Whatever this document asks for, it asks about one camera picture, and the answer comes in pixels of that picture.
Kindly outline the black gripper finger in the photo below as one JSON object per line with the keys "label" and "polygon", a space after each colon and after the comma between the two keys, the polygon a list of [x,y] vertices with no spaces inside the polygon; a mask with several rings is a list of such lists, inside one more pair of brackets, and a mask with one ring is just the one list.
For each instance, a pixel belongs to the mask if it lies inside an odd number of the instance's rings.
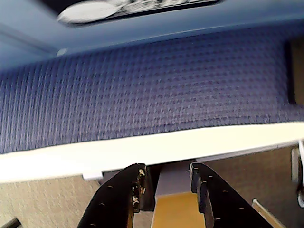
{"label": "black gripper finger", "polygon": [[264,219],[233,187],[209,166],[191,164],[191,191],[207,228],[266,228]]}
{"label": "black gripper finger", "polygon": [[88,204],[79,228],[132,228],[146,191],[146,165],[132,164],[99,187]]}

